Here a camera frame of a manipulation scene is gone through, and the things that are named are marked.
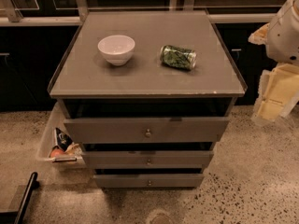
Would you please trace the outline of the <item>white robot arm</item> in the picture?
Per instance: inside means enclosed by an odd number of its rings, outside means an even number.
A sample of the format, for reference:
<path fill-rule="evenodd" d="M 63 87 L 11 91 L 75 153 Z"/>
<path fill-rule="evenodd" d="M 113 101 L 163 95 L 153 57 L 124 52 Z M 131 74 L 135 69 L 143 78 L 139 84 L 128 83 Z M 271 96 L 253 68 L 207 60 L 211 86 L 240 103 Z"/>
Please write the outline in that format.
<path fill-rule="evenodd" d="M 288 116 L 299 100 L 299 0 L 287 0 L 274 18 L 249 36 L 265 45 L 266 55 L 277 62 L 263 70 L 252 121 L 259 126 Z"/>

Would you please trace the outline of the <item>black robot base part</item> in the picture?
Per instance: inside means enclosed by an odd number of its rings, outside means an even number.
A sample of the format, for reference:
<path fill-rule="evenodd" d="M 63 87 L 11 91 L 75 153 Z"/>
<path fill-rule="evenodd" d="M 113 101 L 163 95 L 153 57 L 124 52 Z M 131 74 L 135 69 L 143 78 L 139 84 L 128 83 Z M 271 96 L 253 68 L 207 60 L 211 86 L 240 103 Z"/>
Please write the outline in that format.
<path fill-rule="evenodd" d="M 0 211 L 0 224 L 22 224 L 33 192 L 39 188 L 38 172 L 32 172 L 24 188 L 17 193 L 13 209 Z"/>

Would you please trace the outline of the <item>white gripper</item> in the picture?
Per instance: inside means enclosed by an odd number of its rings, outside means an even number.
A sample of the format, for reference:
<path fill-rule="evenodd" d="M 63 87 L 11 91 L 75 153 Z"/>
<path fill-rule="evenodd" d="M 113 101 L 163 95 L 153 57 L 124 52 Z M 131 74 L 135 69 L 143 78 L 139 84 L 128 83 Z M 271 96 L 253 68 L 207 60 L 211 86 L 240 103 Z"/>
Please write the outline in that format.
<path fill-rule="evenodd" d="M 249 36 L 249 42 L 265 45 L 269 24 L 265 24 Z M 260 77 L 259 96 L 253 107 L 252 121 L 258 126 L 274 122 L 278 116 L 289 115 L 298 102 L 299 67 L 280 63 L 272 71 L 263 70 Z"/>

